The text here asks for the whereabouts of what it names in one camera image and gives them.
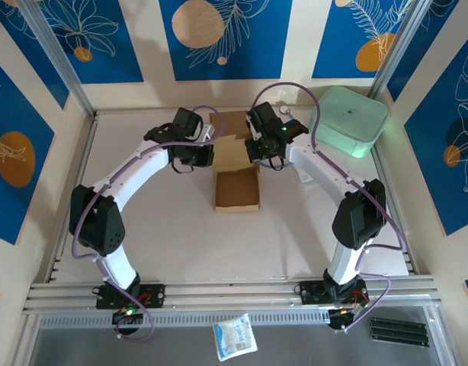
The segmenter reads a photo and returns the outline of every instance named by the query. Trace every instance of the small plastic bag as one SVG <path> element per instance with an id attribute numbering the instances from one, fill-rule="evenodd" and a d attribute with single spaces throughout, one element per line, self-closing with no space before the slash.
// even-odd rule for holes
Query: small plastic bag
<path id="1" fill-rule="evenodd" d="M 258 350 L 248 314 L 215 323 L 213 333 L 220 361 Z"/>

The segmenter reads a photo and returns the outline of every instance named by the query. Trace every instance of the open cardboard box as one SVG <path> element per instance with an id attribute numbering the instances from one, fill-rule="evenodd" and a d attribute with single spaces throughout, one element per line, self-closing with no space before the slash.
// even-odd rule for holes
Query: open cardboard box
<path id="1" fill-rule="evenodd" d="M 246 125 L 246 111 L 223 112 L 223 135 L 213 144 L 215 181 L 213 205 L 217 212 L 259 210 L 259 165 L 249 161 L 244 142 L 252 138 Z M 219 117 L 211 113 L 210 122 L 220 129 Z"/>

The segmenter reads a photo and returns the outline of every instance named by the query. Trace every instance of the translucent plastic box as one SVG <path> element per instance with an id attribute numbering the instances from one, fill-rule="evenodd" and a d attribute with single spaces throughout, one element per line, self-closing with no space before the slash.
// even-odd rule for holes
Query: translucent plastic box
<path id="1" fill-rule="evenodd" d="M 356 158 L 366 156 L 377 141 L 389 109 L 386 105 L 342 86 L 331 87 L 320 99 L 316 137 Z M 316 121 L 312 112 L 310 131 Z"/>

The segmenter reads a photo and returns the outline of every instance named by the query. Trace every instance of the white floor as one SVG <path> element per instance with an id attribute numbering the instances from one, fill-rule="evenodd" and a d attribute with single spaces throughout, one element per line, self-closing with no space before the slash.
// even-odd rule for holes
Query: white floor
<path id="1" fill-rule="evenodd" d="M 83 184 L 93 185 L 114 170 L 148 130 L 171 121 L 175 112 L 102 114 Z M 308 124 L 310 110 L 292 108 L 292 112 Z M 208 113 L 200 113 L 206 122 Z M 353 173 L 367 180 L 377 178 L 370 155 L 356 159 L 328 146 L 327 150 Z M 300 183 L 293 167 L 282 172 L 261 167 L 260 189 L 259 212 L 216 213 L 210 168 L 185 175 L 163 169 L 124 208 L 124 245 L 131 264 L 143 280 L 165 282 L 321 277 L 335 250 L 334 203 L 317 184 Z M 375 242 L 397 246 L 389 225 Z M 100 281 L 95 265 L 74 260 L 70 246 L 69 235 L 53 272 L 56 281 Z M 380 249 L 366 256 L 361 270 L 408 274 L 400 252 Z"/>

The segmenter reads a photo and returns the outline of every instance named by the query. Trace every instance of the ventilation grille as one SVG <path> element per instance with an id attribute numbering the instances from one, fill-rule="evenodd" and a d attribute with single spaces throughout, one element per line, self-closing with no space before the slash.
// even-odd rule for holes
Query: ventilation grille
<path id="1" fill-rule="evenodd" d="M 212 326 L 214 323 L 241 316 L 245 312 L 188 312 L 153 314 L 156 328 Z M 253 326 L 292 326 L 302 324 L 329 323 L 327 310 L 280 310 L 248 312 Z M 43 316 L 40 329 L 91 329 L 110 328 L 111 314 L 76 314 Z M 149 326 L 149 318 L 144 316 L 144 324 Z"/>

